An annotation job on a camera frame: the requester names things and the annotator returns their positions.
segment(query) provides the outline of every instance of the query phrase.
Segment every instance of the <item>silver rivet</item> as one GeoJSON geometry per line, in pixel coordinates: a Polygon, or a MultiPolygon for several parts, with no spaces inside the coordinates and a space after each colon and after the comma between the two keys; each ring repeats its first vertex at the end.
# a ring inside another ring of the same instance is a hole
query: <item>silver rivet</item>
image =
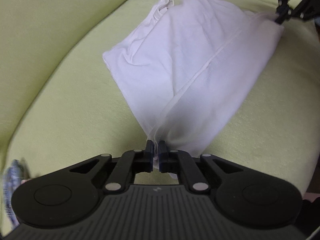
{"type": "Polygon", "coordinates": [[[111,182],[106,185],[106,189],[110,191],[116,191],[121,189],[121,185],[119,183],[111,182]]]}
{"type": "Polygon", "coordinates": [[[192,187],[197,191],[203,191],[209,188],[209,185],[203,182],[198,182],[192,185],[192,187]]]}

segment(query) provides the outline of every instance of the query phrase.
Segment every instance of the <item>couch cushion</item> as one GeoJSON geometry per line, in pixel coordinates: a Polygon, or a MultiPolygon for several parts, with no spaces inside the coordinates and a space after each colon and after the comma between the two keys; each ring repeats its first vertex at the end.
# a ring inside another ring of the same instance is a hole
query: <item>couch cushion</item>
{"type": "Polygon", "coordinates": [[[21,117],[59,62],[124,1],[0,0],[0,160],[21,117]]]}
{"type": "MultiPolygon", "coordinates": [[[[113,81],[102,53],[124,39],[158,0],[128,0],[61,62],[34,101],[7,158],[24,157],[32,176],[100,153],[142,148],[146,136],[113,81]]],[[[277,0],[228,0],[275,11],[277,0]]],[[[278,176],[305,192],[320,150],[320,45],[312,23],[292,20],[246,101],[207,152],[278,176]]],[[[174,183],[155,172],[137,183],[174,183]]],[[[8,224],[2,224],[8,232],[8,224]]]]}

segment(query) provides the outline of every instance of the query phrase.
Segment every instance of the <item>white towel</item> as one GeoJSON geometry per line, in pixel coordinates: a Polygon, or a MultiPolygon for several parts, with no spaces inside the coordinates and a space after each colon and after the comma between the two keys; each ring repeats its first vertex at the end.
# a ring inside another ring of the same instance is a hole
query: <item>white towel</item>
{"type": "Polygon", "coordinates": [[[274,19],[222,0],[160,0],[103,59],[148,139],[199,156],[273,55],[274,19]]]}

